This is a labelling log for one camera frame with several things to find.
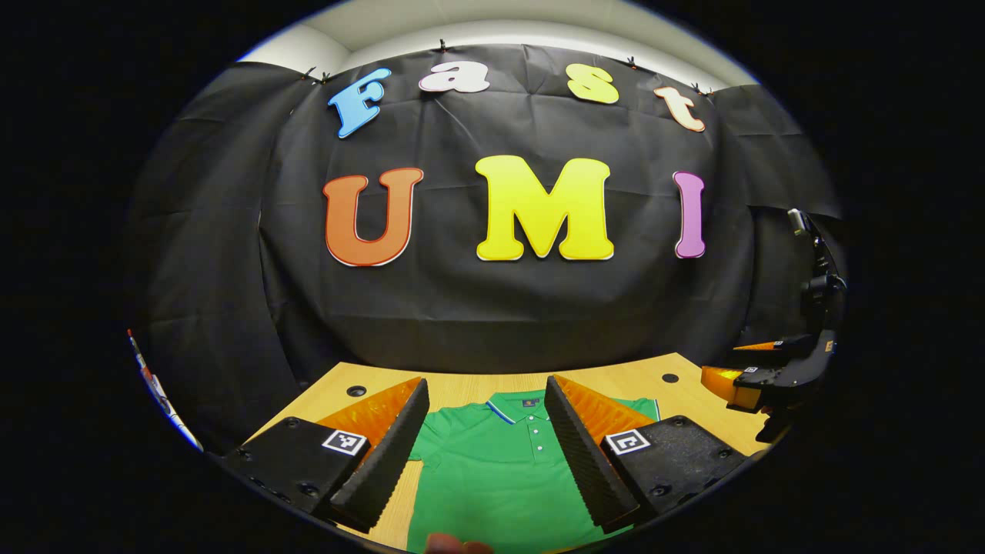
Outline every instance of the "white ceiling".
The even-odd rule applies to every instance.
[[[728,83],[755,82],[722,52],[624,0],[349,0],[301,23],[357,51],[414,31],[483,20],[583,27],[662,50]]]

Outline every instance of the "orange letter u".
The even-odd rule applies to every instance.
[[[325,215],[325,244],[332,257],[346,265],[383,265],[396,259],[411,238],[411,208],[414,185],[425,174],[417,168],[391,170],[379,177],[388,189],[386,231],[375,241],[364,241],[356,233],[356,213],[360,192],[369,184],[363,175],[349,175],[328,181],[322,189],[328,197]]]

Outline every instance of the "letter f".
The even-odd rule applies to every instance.
[[[383,86],[376,81],[389,77],[390,73],[389,69],[381,67],[342,89],[328,101],[329,105],[333,105],[339,111],[339,119],[342,119],[339,138],[348,137],[379,114],[378,105],[370,107],[366,102],[379,102],[383,98]]]

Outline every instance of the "screw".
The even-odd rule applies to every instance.
[[[318,498],[318,488],[315,487],[314,485],[302,483],[298,485],[297,488],[301,491],[301,494],[303,495],[309,496],[311,498]]]

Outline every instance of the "yellow letter m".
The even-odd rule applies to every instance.
[[[517,156],[491,156],[476,163],[489,182],[489,227],[476,248],[487,261],[519,259],[523,243],[513,236],[513,216],[540,257],[551,251],[567,219],[567,237],[558,247],[566,259],[609,259],[615,248],[606,236],[605,181],[609,166],[575,158],[561,170],[549,194],[530,166]]]

